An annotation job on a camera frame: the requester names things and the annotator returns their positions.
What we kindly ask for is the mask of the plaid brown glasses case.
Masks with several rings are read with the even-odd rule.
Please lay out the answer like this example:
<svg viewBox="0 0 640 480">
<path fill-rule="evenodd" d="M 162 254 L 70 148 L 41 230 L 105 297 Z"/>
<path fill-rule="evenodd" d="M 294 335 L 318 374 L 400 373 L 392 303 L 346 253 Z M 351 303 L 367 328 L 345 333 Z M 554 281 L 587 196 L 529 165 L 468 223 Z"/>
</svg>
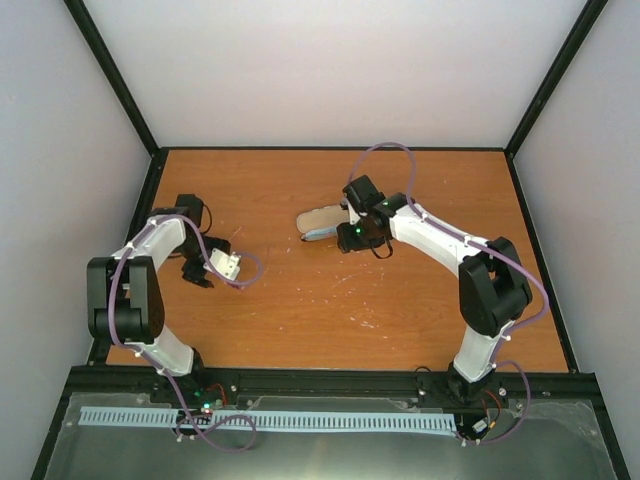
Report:
<svg viewBox="0 0 640 480">
<path fill-rule="evenodd" d="M 296 228 L 301 235 L 318 228 L 338 226 L 348 222 L 348 215 L 340 204 L 316 208 L 299 214 L 296 218 Z"/>
</svg>

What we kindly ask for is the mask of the light blue cleaning cloth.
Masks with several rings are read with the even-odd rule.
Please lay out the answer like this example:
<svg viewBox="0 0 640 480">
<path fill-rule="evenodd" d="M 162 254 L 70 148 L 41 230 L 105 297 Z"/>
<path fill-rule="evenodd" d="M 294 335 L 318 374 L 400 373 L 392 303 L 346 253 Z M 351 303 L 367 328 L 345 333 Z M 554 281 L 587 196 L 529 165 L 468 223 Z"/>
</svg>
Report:
<svg viewBox="0 0 640 480">
<path fill-rule="evenodd" d="M 301 235 L 301 240 L 305 242 L 320 241 L 337 236 L 337 227 L 312 229 Z"/>
</svg>

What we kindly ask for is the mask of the pink transparent sunglasses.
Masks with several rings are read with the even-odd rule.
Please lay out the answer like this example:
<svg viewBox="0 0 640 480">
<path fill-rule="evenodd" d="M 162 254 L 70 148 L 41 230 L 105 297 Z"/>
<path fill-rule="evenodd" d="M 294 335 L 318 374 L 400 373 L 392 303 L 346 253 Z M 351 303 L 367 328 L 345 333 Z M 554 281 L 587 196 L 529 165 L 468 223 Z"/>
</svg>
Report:
<svg viewBox="0 0 640 480">
<path fill-rule="evenodd" d="M 268 270 L 270 246 L 248 227 L 232 227 L 225 238 L 230 242 L 231 252 L 239 257 L 237 288 L 259 285 Z"/>
</svg>

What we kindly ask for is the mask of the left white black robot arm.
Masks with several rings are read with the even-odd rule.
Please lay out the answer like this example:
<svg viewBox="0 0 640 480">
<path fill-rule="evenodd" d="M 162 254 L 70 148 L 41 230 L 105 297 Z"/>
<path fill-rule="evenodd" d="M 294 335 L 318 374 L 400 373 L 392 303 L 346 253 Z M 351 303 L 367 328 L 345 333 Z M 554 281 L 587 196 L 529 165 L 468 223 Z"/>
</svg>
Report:
<svg viewBox="0 0 640 480">
<path fill-rule="evenodd" d="M 194 194 L 180 194 L 175 205 L 150 212 L 142 229 L 120 250 L 87 264 L 88 328 L 96 340 L 122 344 L 149 358 L 161 376 L 174 377 L 172 388 L 186 402 L 201 400 L 208 378 L 199 352 L 183 343 L 165 323 L 157 272 L 174 256 L 184 260 L 182 278 L 211 288 L 206 275 L 235 281 L 240 258 L 229 241 L 200 229 L 211 211 Z"/>
</svg>

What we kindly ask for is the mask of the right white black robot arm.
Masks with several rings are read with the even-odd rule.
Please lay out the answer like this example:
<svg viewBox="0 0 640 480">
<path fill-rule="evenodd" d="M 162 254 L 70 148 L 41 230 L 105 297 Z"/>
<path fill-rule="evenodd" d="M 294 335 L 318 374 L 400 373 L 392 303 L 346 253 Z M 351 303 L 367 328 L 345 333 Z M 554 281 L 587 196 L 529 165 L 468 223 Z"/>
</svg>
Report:
<svg viewBox="0 0 640 480">
<path fill-rule="evenodd" d="M 466 330 L 447 369 L 447 389 L 457 402 L 470 402 L 495 370 L 498 347 L 533 300 L 515 246 L 504 237 L 472 236 L 403 193 L 387 196 L 366 175 L 343 188 L 341 208 L 348 213 L 337 226 L 342 252 L 369 250 L 382 260 L 377 249 L 385 246 L 390 258 L 396 241 L 429 256 L 458 280 Z"/>
</svg>

